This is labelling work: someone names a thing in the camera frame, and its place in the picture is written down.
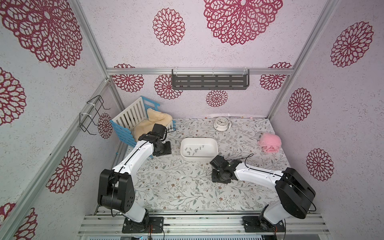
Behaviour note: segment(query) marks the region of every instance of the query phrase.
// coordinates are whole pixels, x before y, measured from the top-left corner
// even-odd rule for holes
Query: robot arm
[[[104,169],[100,174],[98,204],[116,209],[126,218],[147,224],[148,211],[135,202],[134,185],[136,172],[150,156],[171,154],[170,142],[166,138],[166,127],[155,124],[152,131],[139,137],[133,150],[112,170]]]
[[[213,182],[249,181],[277,191],[279,200],[267,205],[257,219],[265,231],[290,216],[304,219],[316,195],[313,188],[290,167],[285,171],[263,169],[240,160],[228,162],[219,155],[210,163],[214,168]]]

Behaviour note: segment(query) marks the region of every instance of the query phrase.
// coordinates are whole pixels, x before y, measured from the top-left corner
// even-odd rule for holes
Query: white clock
[[[228,130],[231,125],[232,123],[229,121],[229,119],[224,117],[218,117],[214,121],[214,128],[220,132]]]

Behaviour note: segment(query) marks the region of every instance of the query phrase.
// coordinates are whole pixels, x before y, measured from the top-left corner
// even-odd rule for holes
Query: white plastic container
[[[218,154],[217,142],[209,137],[186,137],[181,141],[180,153],[185,160],[211,161]]]

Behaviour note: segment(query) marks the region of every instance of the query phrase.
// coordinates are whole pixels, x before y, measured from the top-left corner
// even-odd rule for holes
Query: floral tablecloth
[[[208,161],[186,161],[180,155],[180,143],[185,137],[212,137],[218,143],[219,155],[225,159],[254,153],[247,164],[285,170],[289,163],[282,149],[266,154],[257,145],[261,134],[274,133],[268,119],[231,118],[232,127],[225,132],[213,128],[213,119],[174,120],[177,131],[167,137],[172,154],[149,158],[137,172],[137,203],[148,209],[259,211],[278,199],[274,189],[251,182],[212,183]]]

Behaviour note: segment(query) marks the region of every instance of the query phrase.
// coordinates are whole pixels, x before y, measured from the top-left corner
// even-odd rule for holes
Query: pink plush toy
[[[263,152],[276,153],[281,148],[281,139],[277,135],[266,132],[257,144],[263,149]]]

